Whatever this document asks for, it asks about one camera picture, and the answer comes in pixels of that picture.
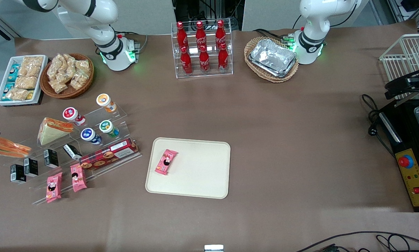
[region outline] acrylic bottle rack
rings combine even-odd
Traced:
[[[217,21],[220,19],[210,19],[203,22],[203,29],[206,33],[206,49],[209,55],[209,73],[204,75],[200,71],[199,52],[197,50],[197,42],[195,41],[195,33],[197,31],[197,21],[183,22],[183,29],[187,34],[189,44],[189,56],[191,57],[192,75],[185,75],[181,64],[181,51],[177,42],[177,23],[171,24],[172,53],[174,56],[174,64],[176,68],[177,78],[211,76],[211,75],[232,75],[233,74],[233,36],[232,23],[230,19],[222,19],[224,21],[225,43],[227,44],[228,53],[228,69],[226,72],[219,72],[219,51],[216,50],[216,31]]]
[[[49,176],[63,172],[62,174],[62,193],[72,189],[72,178],[70,166],[77,164],[78,161],[71,159],[68,154],[63,149],[63,146],[66,144],[72,145],[78,149],[78,151],[85,156],[89,153],[93,153],[97,150],[105,148],[111,144],[122,141],[130,137],[130,132],[128,130],[127,123],[125,119],[127,114],[119,106],[118,109],[113,113],[108,113],[103,107],[94,110],[88,114],[83,115],[86,118],[84,125],[76,126],[74,132],[71,132],[67,136],[59,138],[58,140],[44,145],[43,147],[37,143],[36,138],[28,139],[24,142],[21,142],[22,145],[26,145],[32,148],[31,154],[28,156],[30,159],[38,161],[38,176],[36,177],[27,177],[27,182],[22,185],[28,185],[32,190],[32,204],[41,204],[46,202],[46,187],[47,179]],[[99,124],[104,120],[112,121],[113,125],[119,130],[119,135],[115,138],[104,134],[99,129]],[[96,131],[96,134],[102,136],[102,143],[100,145],[92,145],[90,142],[86,142],[81,139],[80,132],[84,128],[92,128]],[[57,152],[59,158],[59,167],[49,168],[44,165],[43,151],[46,149],[51,149]],[[133,153],[129,156],[125,156],[114,163],[108,164],[100,169],[88,170],[84,169],[86,181],[89,182],[96,177],[99,177],[115,168],[120,167],[121,165],[132,161],[141,156],[141,153]],[[13,163],[5,164],[5,166],[10,167],[11,164],[20,164],[22,165],[22,159],[15,159]]]

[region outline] pink snack package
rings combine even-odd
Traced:
[[[167,175],[167,169],[169,168],[169,165],[171,164],[172,160],[177,154],[178,152],[175,152],[173,150],[166,150],[163,153],[163,156],[161,157],[157,167],[155,168],[155,171],[159,174]]]
[[[87,188],[87,182],[85,181],[85,174],[83,169],[80,167],[80,164],[74,164],[71,166],[71,176],[72,176],[72,189],[74,193],[78,190]]]
[[[61,198],[62,193],[62,172],[48,177],[48,188],[46,188],[46,201],[48,203]]]

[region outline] small black box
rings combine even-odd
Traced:
[[[24,159],[24,175],[29,177],[38,176],[38,161],[30,158]]]
[[[45,166],[51,168],[57,168],[59,166],[59,158],[57,157],[57,152],[55,150],[44,150],[43,157]]]
[[[24,167],[19,164],[12,164],[11,166],[11,182],[22,184],[26,182],[24,175]]]
[[[80,152],[72,145],[64,145],[63,149],[68,153],[68,155],[74,159],[74,160],[79,160],[82,155],[80,155]]]

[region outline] yogurt cup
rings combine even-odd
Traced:
[[[80,133],[80,137],[93,145],[99,145],[102,142],[102,137],[96,134],[92,128],[84,129],[82,133]]]
[[[109,113],[116,110],[116,104],[111,101],[111,98],[108,94],[100,94],[96,98],[96,102],[99,106],[104,107],[105,110]]]
[[[63,118],[66,120],[75,123],[77,126],[80,126],[85,123],[85,117],[78,113],[78,111],[73,107],[67,107],[63,111]]]
[[[119,130],[109,120],[102,121],[99,129],[110,137],[117,137],[119,135]]]

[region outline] table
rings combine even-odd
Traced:
[[[106,92],[128,113],[143,156],[87,190],[39,206],[30,204],[28,188],[9,182],[0,157],[0,252],[202,251],[204,244],[224,244],[229,252],[296,251],[360,230],[419,238],[419,213],[412,213],[395,161],[368,136],[360,102],[368,93],[379,106],[387,103],[378,57],[405,33],[416,33],[413,22],[331,29],[319,59],[282,84],[260,79],[243,61],[254,32],[234,33],[234,75],[180,80],[169,36],[149,37],[139,64],[122,72],[102,63],[91,40],[17,39],[18,55],[83,53],[96,75],[77,99],[45,96],[40,106],[0,107],[2,136],[34,136],[44,117],[61,119],[67,106],[87,113]],[[228,142],[228,196],[148,193],[157,137]],[[333,243],[378,248],[368,234]]]

